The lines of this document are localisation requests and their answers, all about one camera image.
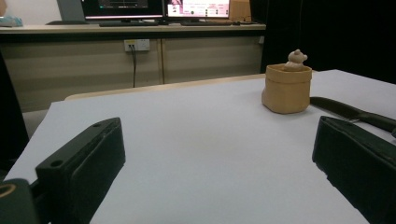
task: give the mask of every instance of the white tabletop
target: white tabletop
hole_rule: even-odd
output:
[[[332,70],[313,75],[311,95],[396,119],[395,87]],[[33,182],[52,152],[120,117],[126,163],[92,223],[367,223],[312,162],[330,114],[272,113],[263,88],[261,78],[53,103],[7,179]]]

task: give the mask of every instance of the desk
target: desk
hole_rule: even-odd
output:
[[[133,86],[133,57],[123,40],[150,39],[136,53],[136,87],[260,72],[265,25],[0,28],[0,50],[23,112],[92,91]]]
[[[120,117],[127,162],[92,223],[367,223],[311,160],[318,120],[330,115],[272,113],[263,88],[256,78],[53,103],[7,178],[34,181],[49,154]],[[396,88],[385,82],[316,72],[311,95],[396,119]]]

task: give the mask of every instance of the monitor screen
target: monitor screen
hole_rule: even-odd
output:
[[[80,0],[86,21],[158,20],[163,0]]]
[[[229,19],[230,0],[165,0],[166,19]]]

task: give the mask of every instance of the black backdrop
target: black backdrop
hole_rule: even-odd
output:
[[[340,69],[396,84],[391,0],[267,1],[250,0],[261,9],[251,10],[252,18],[265,19],[267,25],[262,72],[300,49],[308,55],[304,64],[315,70]]]

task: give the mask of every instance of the cabinet door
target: cabinet door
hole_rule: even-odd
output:
[[[165,83],[260,73],[258,36],[163,40]]]

